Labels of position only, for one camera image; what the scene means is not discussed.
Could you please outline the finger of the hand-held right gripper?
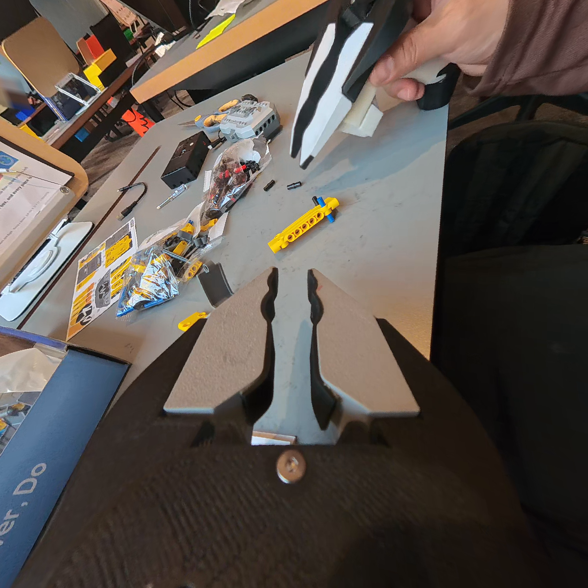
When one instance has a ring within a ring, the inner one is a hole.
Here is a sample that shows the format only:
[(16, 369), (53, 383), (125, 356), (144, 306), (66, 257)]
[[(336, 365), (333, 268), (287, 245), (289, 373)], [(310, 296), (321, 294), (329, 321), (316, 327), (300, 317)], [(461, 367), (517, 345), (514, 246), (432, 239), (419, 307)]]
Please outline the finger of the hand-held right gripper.
[(313, 159), (336, 128), (335, 112), (342, 99), (336, 73), (342, 34), (329, 24), (308, 62), (290, 135), (290, 156)]
[(306, 169), (352, 107), (343, 85), (373, 23), (348, 32), (331, 22), (313, 45), (299, 98), (299, 166)]

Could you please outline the yellow grey brick assembly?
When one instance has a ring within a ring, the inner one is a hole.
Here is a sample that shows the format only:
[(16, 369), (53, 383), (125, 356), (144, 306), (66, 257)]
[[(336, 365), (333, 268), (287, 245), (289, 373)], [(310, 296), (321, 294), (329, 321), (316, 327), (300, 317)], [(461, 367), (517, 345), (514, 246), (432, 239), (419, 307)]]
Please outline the yellow grey brick assembly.
[[(198, 277), (202, 290), (212, 307), (217, 308), (222, 302), (233, 295), (233, 290), (229, 285), (221, 263), (210, 262), (208, 264), (202, 264), (198, 272), (192, 272), (192, 274)], [(198, 321), (206, 319), (209, 314), (209, 312), (192, 313), (178, 323), (178, 329), (186, 332)]]

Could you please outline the bag of black red pins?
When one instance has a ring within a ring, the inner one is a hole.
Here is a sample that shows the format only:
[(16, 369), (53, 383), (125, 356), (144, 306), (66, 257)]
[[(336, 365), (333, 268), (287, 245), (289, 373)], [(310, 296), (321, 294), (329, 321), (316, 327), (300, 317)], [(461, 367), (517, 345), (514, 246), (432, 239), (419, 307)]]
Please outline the bag of black red pins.
[(211, 171), (200, 213), (201, 226), (231, 209), (270, 161), (268, 141), (264, 136), (242, 139), (228, 146), (218, 156)]

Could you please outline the yellow panel brick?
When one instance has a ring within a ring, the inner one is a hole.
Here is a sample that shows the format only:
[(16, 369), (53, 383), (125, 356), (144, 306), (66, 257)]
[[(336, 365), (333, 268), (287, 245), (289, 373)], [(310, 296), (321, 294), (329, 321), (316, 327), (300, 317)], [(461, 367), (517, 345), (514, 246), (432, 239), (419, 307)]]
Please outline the yellow panel brick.
[[(328, 204), (333, 206), (336, 203), (337, 198), (327, 197), (324, 198)], [(279, 232), (272, 240), (268, 242), (270, 250), (276, 254), (279, 251), (288, 247), (295, 240), (300, 238), (306, 232), (310, 231), (313, 227), (320, 224), (322, 221), (327, 220), (326, 218), (320, 218), (320, 211), (314, 206), (308, 210), (301, 217), (298, 217), (293, 223), (286, 227), (283, 231)]]

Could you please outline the grey desk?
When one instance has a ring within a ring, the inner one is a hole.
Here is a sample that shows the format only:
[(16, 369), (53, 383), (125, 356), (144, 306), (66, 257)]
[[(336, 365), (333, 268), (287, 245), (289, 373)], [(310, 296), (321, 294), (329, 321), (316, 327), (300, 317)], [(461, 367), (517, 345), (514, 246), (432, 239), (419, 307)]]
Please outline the grey desk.
[[(269, 146), (271, 161), (229, 212), (224, 239), (210, 254), (221, 263), (235, 294), (268, 268), (278, 269), (273, 399), (253, 425), (234, 418), (170, 415), (164, 404), (209, 318), (186, 332), (178, 323), (195, 312), (216, 309), (197, 278), (177, 298), (118, 320), (116, 303), (76, 334), (69, 345), (128, 362), (129, 369), (89, 441), (89, 454), (108, 465), (131, 451), (169, 459), (187, 446), (202, 425), (215, 440), (240, 442), (249, 452), (276, 458), (287, 450), (333, 449), (342, 430), (321, 430), (311, 401), (311, 305), (307, 272), (316, 269), (377, 320), (412, 391), (420, 414), (375, 419), (368, 432), (391, 445), (401, 433), (420, 433), (435, 416), (439, 393), (452, 399), (431, 365), (447, 107), (421, 112), (403, 104), (384, 113), (372, 138), (335, 133), (305, 171), (289, 156), (289, 136), (309, 54), (223, 92), (195, 109), (243, 93), (275, 102), (283, 131)], [(268, 192), (263, 187), (274, 179)], [(301, 181), (302, 186), (287, 190)], [(274, 254), (268, 242), (314, 207), (312, 196), (335, 197), (334, 222), (322, 221)], [(296, 436), (295, 445), (252, 446), (252, 432)]]

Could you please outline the grey hub brick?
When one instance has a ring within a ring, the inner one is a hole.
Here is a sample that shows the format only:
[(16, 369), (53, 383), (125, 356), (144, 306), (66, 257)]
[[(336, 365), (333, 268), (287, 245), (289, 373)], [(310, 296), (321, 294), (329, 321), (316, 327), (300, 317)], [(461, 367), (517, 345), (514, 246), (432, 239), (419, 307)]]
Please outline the grey hub brick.
[(271, 139), (282, 129), (281, 118), (273, 102), (242, 100), (231, 107), (219, 124), (229, 142), (264, 137)]

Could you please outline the yellow sticky note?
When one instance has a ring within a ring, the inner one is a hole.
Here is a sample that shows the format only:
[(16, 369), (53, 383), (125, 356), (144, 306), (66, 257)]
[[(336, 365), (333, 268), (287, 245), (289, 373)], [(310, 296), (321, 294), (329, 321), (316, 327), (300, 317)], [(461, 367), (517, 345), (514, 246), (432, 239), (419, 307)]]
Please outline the yellow sticky note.
[(228, 26), (234, 21), (236, 17), (236, 13), (231, 14), (228, 18), (223, 20), (220, 24), (212, 28), (209, 33), (207, 33), (202, 40), (199, 41), (198, 45), (196, 46), (197, 49), (201, 48), (202, 46), (208, 44), (210, 41), (216, 39), (218, 36), (223, 34)]

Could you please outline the grey yellow scissors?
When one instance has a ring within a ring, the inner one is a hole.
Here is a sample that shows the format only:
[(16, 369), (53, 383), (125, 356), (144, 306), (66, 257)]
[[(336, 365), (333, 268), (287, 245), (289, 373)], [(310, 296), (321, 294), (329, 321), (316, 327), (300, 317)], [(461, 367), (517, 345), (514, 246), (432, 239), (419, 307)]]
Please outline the grey yellow scissors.
[(232, 99), (229, 102), (221, 105), (216, 111), (207, 115), (197, 115), (194, 119), (186, 122), (178, 123), (180, 127), (195, 127), (199, 129), (209, 129), (214, 132), (219, 130), (221, 122), (227, 117), (230, 110), (238, 106), (243, 100)]

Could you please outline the person's black trousers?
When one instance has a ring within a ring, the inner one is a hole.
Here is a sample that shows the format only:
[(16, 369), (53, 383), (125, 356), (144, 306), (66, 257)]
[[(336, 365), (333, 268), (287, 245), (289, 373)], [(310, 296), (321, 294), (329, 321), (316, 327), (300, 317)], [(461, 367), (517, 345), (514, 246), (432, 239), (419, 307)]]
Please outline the person's black trousers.
[(437, 365), (548, 545), (587, 561), (587, 245), (446, 259)]

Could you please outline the yellow grey sticker sheet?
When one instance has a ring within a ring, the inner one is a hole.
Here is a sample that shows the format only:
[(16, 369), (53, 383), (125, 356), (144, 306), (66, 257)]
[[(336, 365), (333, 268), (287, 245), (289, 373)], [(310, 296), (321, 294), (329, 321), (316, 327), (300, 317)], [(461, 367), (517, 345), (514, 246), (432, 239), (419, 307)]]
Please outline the yellow grey sticker sheet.
[(77, 261), (66, 341), (71, 340), (120, 298), (123, 276), (138, 250), (135, 219)]

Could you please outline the blue robot kit box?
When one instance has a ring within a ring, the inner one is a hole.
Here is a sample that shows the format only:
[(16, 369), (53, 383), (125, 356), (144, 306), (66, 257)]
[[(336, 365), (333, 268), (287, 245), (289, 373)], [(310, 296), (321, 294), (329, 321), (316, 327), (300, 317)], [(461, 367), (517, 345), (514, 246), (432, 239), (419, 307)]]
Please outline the blue robot kit box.
[(129, 364), (23, 330), (1, 327), (1, 340), (58, 360), (44, 386), (1, 402), (1, 564), (10, 566), (32, 549)]

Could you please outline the silver stand base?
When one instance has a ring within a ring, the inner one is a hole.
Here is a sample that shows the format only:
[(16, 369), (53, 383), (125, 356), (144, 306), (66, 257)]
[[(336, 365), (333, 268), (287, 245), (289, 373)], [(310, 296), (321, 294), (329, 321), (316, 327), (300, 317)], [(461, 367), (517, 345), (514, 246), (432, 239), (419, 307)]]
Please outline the silver stand base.
[(63, 220), (49, 234), (19, 274), (1, 292), (1, 318), (23, 315), (78, 250), (93, 228), (91, 222)]

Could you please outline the orange plastic object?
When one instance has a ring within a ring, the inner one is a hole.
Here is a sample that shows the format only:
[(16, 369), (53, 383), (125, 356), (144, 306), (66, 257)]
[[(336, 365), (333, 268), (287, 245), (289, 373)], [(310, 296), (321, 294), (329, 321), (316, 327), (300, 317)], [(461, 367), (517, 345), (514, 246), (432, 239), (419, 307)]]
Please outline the orange plastic object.
[(122, 120), (126, 122), (134, 132), (140, 137), (143, 137), (155, 125), (155, 122), (147, 116), (141, 114), (136, 108), (132, 107), (126, 110), (122, 116)]

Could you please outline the black backpack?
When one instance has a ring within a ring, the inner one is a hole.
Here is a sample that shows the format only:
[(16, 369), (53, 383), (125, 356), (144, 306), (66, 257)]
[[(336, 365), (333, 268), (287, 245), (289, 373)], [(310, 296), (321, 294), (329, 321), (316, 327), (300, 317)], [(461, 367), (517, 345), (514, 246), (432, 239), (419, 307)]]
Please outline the black backpack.
[(465, 138), (444, 174), (443, 256), (587, 236), (587, 127), (504, 123)]

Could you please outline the wooden display board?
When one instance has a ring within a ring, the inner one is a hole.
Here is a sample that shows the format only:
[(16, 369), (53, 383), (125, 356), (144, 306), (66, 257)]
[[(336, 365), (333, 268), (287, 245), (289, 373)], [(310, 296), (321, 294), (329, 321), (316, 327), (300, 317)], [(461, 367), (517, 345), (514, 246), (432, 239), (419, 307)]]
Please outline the wooden display board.
[(87, 174), (79, 163), (4, 119), (1, 119), (1, 138), (24, 148), (50, 164), (73, 173), (73, 177), (68, 183), (60, 188), (56, 202), (45, 208), (35, 218), (24, 236), (18, 239), (6, 255), (1, 256), (1, 288), (4, 288), (40, 247), (57, 222), (65, 217), (65, 214), (84, 195), (89, 183)]

